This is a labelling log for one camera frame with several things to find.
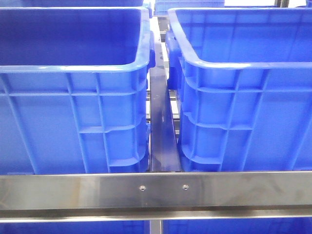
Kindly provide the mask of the blue crate lower right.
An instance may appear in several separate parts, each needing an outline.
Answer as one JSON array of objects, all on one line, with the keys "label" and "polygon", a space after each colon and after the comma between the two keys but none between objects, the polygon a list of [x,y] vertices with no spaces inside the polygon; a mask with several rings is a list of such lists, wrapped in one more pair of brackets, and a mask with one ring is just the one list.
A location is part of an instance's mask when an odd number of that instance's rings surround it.
[{"label": "blue crate lower right", "polygon": [[249,218],[165,220],[165,234],[310,234],[312,219]]}]

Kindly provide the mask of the stainless steel front rail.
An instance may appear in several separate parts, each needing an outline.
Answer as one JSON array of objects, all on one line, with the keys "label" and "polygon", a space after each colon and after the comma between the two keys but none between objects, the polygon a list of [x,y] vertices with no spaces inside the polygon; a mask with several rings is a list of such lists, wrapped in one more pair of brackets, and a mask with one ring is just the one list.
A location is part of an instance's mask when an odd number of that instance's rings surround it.
[{"label": "stainless steel front rail", "polygon": [[2,223],[309,217],[311,214],[310,171],[0,178]]}]

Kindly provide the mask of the blue plastic crate right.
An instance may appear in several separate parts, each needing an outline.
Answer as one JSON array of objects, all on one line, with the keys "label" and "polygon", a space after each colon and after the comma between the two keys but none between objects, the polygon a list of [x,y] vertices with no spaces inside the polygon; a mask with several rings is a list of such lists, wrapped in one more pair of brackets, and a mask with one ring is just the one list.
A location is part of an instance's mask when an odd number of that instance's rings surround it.
[{"label": "blue plastic crate right", "polygon": [[312,168],[312,10],[172,8],[185,171]]}]

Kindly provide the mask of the blue crate rear left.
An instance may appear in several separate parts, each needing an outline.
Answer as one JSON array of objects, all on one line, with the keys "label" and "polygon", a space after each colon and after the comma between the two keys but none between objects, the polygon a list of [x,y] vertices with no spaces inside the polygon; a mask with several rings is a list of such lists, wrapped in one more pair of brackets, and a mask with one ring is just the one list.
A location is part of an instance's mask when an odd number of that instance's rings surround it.
[{"label": "blue crate rear left", "polygon": [[152,17],[149,0],[17,0],[22,7],[145,7]]}]

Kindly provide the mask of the blue plastic crate left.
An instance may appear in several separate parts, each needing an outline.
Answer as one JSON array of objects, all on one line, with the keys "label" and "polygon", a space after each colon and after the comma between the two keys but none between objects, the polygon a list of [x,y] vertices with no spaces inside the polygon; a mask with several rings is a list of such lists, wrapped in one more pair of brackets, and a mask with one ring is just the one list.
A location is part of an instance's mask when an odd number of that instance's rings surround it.
[{"label": "blue plastic crate left", "polygon": [[145,172],[154,64],[146,8],[1,8],[1,174]]}]

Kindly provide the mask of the steel centre divider bar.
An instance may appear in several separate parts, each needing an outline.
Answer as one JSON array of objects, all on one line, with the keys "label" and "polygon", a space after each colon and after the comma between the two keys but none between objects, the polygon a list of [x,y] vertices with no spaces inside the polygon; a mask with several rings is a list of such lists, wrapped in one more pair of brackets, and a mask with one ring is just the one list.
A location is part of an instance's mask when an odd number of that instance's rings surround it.
[{"label": "steel centre divider bar", "polygon": [[176,134],[161,42],[155,42],[156,65],[150,70],[150,118],[152,172],[180,172]]}]

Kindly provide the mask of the blue crate rear right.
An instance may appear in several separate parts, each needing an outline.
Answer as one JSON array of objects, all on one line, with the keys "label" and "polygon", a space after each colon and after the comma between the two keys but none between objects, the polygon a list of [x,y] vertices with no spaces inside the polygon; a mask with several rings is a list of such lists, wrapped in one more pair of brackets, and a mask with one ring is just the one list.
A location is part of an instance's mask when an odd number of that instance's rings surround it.
[{"label": "blue crate rear right", "polygon": [[171,8],[201,8],[201,7],[224,7],[224,0],[156,0],[155,11],[156,16],[168,15]]}]

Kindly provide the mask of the blue plastic crate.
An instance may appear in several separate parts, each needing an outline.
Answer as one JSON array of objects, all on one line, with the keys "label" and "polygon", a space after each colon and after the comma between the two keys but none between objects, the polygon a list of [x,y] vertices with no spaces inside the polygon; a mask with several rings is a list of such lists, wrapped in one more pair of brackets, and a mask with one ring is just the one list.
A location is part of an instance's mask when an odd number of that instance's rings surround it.
[{"label": "blue plastic crate", "polygon": [[185,171],[312,168],[312,10],[172,8]]},{"label": "blue plastic crate", "polygon": [[154,64],[146,8],[1,8],[1,174],[145,172]]}]

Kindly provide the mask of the blue crate lower left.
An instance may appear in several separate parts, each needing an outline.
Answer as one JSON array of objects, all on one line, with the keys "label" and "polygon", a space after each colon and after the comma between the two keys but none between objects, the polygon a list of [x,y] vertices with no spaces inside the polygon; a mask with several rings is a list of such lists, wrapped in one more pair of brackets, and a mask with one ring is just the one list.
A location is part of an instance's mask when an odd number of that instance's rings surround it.
[{"label": "blue crate lower left", "polygon": [[2,234],[147,234],[147,221],[2,223]]}]

